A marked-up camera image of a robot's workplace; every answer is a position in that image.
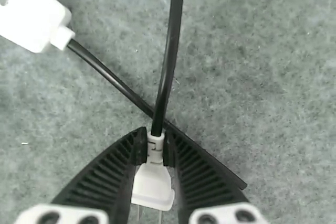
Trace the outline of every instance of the black power cord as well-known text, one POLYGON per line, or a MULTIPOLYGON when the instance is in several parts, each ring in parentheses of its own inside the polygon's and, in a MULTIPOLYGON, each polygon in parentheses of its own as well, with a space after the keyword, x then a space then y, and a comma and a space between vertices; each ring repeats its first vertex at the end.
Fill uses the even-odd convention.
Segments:
POLYGON ((80 43, 72 39, 68 44, 68 48, 92 66, 146 115, 153 118, 153 108, 80 43))
POLYGON ((166 49, 155 103, 151 134, 161 136, 176 65, 183 0, 171 0, 166 49))

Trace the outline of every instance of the gray carpet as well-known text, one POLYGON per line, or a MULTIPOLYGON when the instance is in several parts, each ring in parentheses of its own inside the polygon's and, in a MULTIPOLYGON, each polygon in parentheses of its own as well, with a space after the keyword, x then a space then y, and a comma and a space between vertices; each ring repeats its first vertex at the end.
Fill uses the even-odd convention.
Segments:
MULTIPOLYGON (((60 0, 77 40, 151 105, 170 0, 60 0)), ((185 0, 167 112, 271 223, 336 223, 336 0, 185 0)), ((49 202, 150 120, 69 50, 0 38, 0 220, 49 202)), ((143 223, 156 223, 147 209, 143 223)), ((176 223, 176 207, 164 223, 176 223)), ((134 223, 134 209, 130 223, 134 223)))

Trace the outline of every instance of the screw hole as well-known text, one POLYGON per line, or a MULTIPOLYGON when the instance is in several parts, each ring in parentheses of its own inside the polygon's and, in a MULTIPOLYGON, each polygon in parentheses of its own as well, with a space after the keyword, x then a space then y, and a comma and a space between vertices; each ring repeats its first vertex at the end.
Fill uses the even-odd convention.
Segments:
POLYGON ((245 210, 240 210, 236 212, 236 217, 237 220, 239 220, 240 222, 253 222, 256 220, 253 214, 245 210))
POLYGON ((99 221, 94 216, 88 216, 82 219, 79 224, 99 224, 99 221))
POLYGON ((8 0, 0 0, 1 6, 6 6, 8 4, 8 0))
POLYGON ((217 224, 217 220, 211 215, 202 215, 198 219, 198 224, 217 224))
POLYGON ((56 224, 58 219, 59 219, 58 213, 49 212, 39 219, 38 224, 56 224))

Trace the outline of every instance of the electrical plug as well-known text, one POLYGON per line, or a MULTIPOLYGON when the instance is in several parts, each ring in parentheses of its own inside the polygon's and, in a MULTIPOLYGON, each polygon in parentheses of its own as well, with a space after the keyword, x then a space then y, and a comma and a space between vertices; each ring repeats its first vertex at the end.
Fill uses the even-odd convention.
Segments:
POLYGON ((0 0, 0 36, 40 53, 49 45, 64 50, 75 33, 71 12, 57 0, 0 0))
POLYGON ((135 174, 131 202, 159 211, 169 211, 173 206, 175 192, 172 189, 169 172, 163 166, 164 134, 156 137, 148 132, 147 138, 147 162, 142 164, 135 174))

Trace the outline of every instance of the metal prong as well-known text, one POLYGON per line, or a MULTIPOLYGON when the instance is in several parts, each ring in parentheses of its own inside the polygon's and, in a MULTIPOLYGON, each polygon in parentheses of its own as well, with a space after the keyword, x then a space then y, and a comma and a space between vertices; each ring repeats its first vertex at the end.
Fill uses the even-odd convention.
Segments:
POLYGON ((162 223, 162 211, 159 211, 159 224, 162 223))
POLYGON ((137 215, 137 222, 139 222, 140 221, 140 219, 141 219, 141 216, 142 216, 142 210, 143 210, 143 207, 142 206, 140 206, 140 205, 138 205, 138 215, 137 215))

